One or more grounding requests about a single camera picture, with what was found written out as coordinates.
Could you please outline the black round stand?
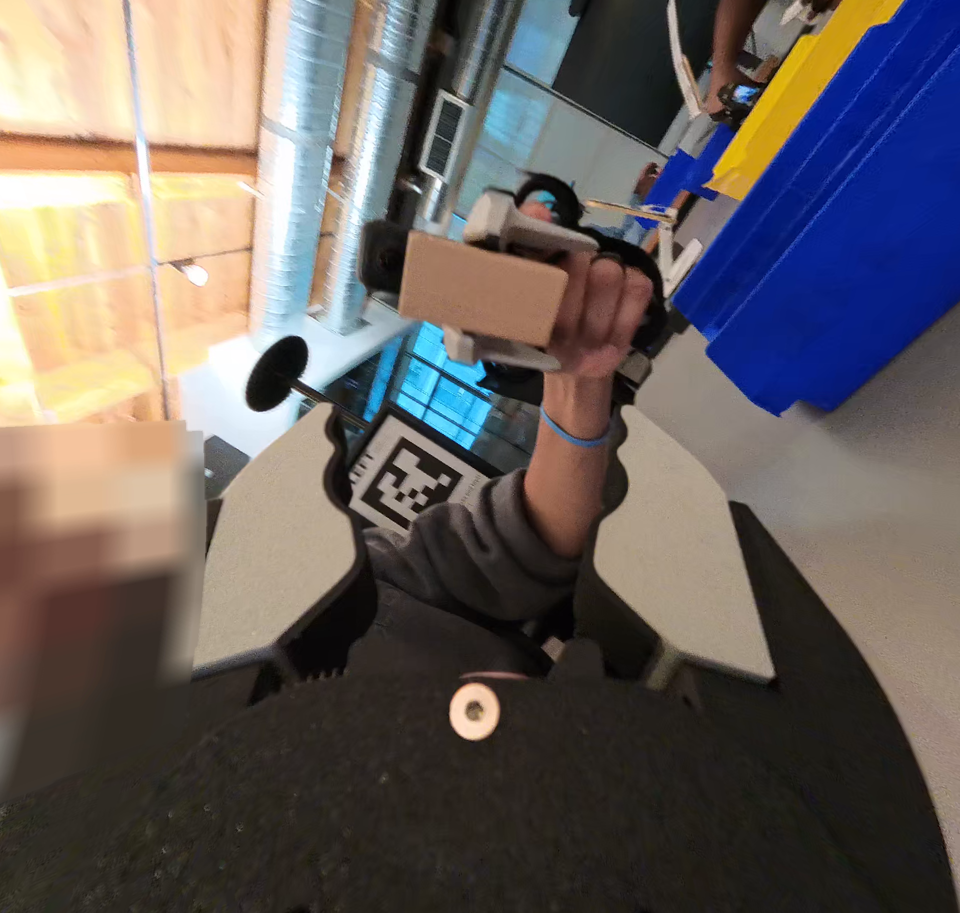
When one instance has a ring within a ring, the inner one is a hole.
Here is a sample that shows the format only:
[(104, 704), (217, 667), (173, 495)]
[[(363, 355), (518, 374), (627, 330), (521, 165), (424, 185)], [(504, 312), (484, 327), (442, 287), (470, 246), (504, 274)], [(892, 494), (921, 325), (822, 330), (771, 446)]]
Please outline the black round stand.
[(258, 356), (246, 379), (244, 402), (257, 415), (280, 412), (291, 426), (317, 405), (328, 404), (349, 422), (366, 427), (363, 406), (344, 391), (346, 372), (336, 367), (329, 376), (321, 369), (319, 353), (303, 336), (291, 334)]

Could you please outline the yellow plastic bin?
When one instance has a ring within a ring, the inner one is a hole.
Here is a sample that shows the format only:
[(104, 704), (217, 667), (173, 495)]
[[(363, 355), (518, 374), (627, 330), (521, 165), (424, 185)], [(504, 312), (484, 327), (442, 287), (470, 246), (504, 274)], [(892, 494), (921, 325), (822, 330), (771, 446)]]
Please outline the yellow plastic bin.
[(799, 38), (717, 161), (706, 189), (743, 200), (872, 27), (905, 0), (843, 0), (822, 31)]

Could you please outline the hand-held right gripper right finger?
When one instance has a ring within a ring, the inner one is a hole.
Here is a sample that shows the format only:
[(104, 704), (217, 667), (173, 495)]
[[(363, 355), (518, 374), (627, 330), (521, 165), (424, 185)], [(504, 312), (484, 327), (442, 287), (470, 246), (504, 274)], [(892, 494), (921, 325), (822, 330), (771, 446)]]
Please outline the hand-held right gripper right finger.
[(611, 454), (619, 501), (596, 523), (575, 594), (606, 671), (665, 690), (682, 667), (766, 685), (776, 670), (731, 506), (714, 476), (633, 405)]

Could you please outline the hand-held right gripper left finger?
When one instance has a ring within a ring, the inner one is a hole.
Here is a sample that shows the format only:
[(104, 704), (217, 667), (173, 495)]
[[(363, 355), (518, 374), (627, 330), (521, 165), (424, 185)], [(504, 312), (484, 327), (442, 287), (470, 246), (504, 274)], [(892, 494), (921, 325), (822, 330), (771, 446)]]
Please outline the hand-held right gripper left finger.
[(195, 677), (272, 662), (339, 674), (378, 605), (338, 411), (314, 408), (236, 475), (205, 561)]

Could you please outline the silver ventilation duct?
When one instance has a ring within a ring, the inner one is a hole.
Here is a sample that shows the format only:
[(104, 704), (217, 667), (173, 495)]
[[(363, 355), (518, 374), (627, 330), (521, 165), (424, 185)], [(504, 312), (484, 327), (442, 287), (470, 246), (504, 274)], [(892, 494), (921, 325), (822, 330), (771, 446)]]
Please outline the silver ventilation duct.
[(251, 253), (250, 341), (264, 350), (306, 316), (342, 110), (352, 114), (321, 322), (359, 328), (362, 227), (386, 216), (403, 153), (418, 159), (438, 91), (472, 105), (448, 183), (427, 182), (416, 220), (442, 230), (461, 186), (466, 138), (517, 25), (522, 0), (269, 0)]

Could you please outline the white air vent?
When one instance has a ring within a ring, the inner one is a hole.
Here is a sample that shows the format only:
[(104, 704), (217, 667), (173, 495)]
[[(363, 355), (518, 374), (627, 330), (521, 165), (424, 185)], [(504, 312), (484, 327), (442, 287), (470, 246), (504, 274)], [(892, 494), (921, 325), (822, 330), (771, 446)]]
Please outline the white air vent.
[(438, 91), (418, 161), (421, 173), (443, 184), (450, 181), (472, 111), (457, 95)]

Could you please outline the printed marker board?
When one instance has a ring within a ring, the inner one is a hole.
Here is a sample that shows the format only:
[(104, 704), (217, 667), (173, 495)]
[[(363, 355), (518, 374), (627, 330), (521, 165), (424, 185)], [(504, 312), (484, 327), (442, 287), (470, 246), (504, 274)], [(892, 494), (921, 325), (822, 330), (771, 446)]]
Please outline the printed marker board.
[(387, 403), (356, 442), (347, 507), (367, 526), (405, 536), (422, 513), (446, 502), (474, 509), (501, 473), (450, 437)]

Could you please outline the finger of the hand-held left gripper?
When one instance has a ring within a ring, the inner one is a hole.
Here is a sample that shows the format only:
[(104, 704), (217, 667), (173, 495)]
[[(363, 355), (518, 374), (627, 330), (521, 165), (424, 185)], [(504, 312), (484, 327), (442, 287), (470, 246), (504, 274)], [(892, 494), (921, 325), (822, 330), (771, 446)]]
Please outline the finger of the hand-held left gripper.
[(499, 254), (547, 259), (592, 256), (596, 240), (579, 230), (532, 218), (500, 190), (487, 190), (474, 203), (462, 230), (462, 244)]
[(493, 363), (540, 373), (561, 369), (555, 356), (526, 343), (472, 334), (452, 326), (442, 328), (442, 341), (448, 359), (463, 366)]

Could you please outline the blue wristband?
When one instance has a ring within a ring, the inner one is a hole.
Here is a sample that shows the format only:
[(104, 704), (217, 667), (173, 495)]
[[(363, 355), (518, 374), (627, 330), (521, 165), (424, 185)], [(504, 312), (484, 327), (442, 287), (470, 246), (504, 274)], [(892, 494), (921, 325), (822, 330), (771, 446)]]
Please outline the blue wristband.
[(538, 415), (541, 423), (550, 429), (554, 435), (561, 439), (566, 444), (570, 445), (573, 448), (580, 450), (594, 450), (606, 446), (609, 442), (611, 433), (612, 433), (612, 423), (609, 421), (606, 424), (603, 432), (597, 437), (591, 438), (582, 438), (573, 435), (570, 431), (562, 427), (556, 420), (554, 420), (547, 412), (543, 405), (540, 405), (538, 408)]

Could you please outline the natural wooden block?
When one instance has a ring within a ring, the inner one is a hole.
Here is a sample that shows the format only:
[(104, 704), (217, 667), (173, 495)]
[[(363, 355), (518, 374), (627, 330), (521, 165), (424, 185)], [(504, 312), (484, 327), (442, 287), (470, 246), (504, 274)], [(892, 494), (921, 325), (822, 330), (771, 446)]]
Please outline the natural wooden block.
[(568, 283), (560, 267), (413, 231), (397, 311), (407, 320), (544, 349)]

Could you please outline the person's left hand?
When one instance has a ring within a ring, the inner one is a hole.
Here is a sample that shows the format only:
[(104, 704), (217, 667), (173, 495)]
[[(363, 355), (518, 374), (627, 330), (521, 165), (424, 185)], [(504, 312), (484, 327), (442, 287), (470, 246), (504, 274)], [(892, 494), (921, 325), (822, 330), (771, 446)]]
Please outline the person's left hand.
[(558, 369), (544, 381), (610, 381), (652, 302), (653, 283), (610, 252), (564, 254), (557, 267), (567, 282), (547, 353)]

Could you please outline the black monitor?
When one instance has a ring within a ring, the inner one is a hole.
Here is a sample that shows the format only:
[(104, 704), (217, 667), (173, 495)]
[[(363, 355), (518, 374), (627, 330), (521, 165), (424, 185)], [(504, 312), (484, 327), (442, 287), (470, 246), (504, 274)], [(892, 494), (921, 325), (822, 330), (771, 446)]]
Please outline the black monitor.
[[(684, 55), (696, 74), (712, 54), (719, 0), (676, 0)], [(572, 0), (577, 23), (553, 81), (568, 102), (659, 147), (684, 99), (671, 60), (668, 0)]]

